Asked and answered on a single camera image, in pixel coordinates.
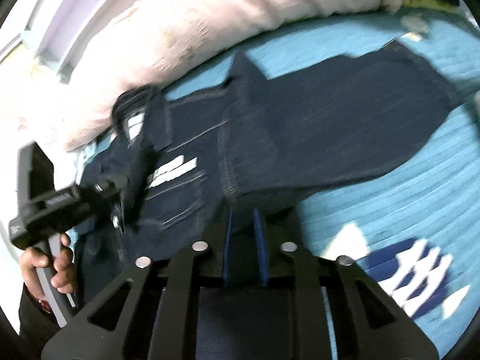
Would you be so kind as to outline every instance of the bed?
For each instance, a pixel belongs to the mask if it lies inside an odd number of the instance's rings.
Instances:
[[[457,86],[465,104],[395,171],[319,192],[298,206],[298,214],[304,242],[314,254],[354,257],[443,357],[480,306],[480,137],[473,104],[480,91],[480,32],[463,15],[404,7],[395,15],[332,16],[287,25],[205,62],[171,85],[167,98],[221,83],[239,49],[273,78],[338,54],[359,56],[393,38],[425,56]],[[81,164],[112,139],[106,134],[87,145]]]

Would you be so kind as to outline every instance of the silver rivet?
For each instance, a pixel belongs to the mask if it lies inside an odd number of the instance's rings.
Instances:
[[[351,266],[355,261],[349,256],[338,256],[337,263],[341,266]]]
[[[152,263],[152,260],[149,259],[148,257],[139,257],[138,259],[135,260],[135,265],[138,266],[139,268],[147,268]]]
[[[296,251],[297,244],[294,242],[284,242],[282,246],[280,246],[280,249],[282,249],[283,251],[289,251],[289,252]]]
[[[113,227],[118,229],[120,228],[120,221],[119,221],[119,218],[117,216],[114,216],[112,218],[112,223],[113,223]]]
[[[208,244],[205,241],[197,241],[191,245],[191,248],[194,251],[205,251],[208,249]]]

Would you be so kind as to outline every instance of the pillow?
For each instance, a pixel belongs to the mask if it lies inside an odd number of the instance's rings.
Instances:
[[[219,51],[283,23],[333,13],[400,8],[402,0],[138,0],[88,44],[73,71],[63,147],[110,126],[117,97],[146,83],[166,86]]]

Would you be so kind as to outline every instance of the jacket sleeve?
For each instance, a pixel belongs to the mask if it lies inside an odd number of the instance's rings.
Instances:
[[[45,344],[60,330],[54,315],[44,311],[23,286],[20,299],[20,337],[40,358]]]

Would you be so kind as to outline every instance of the gray handle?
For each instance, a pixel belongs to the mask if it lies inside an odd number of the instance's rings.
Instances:
[[[64,327],[74,317],[73,300],[67,294],[59,293],[54,286],[51,285],[51,279],[56,275],[53,268],[53,258],[57,257],[61,251],[60,234],[54,235],[49,241],[42,241],[35,245],[50,259],[50,265],[47,268],[37,268],[38,280],[42,285],[43,292],[50,304],[57,323],[60,327]]]

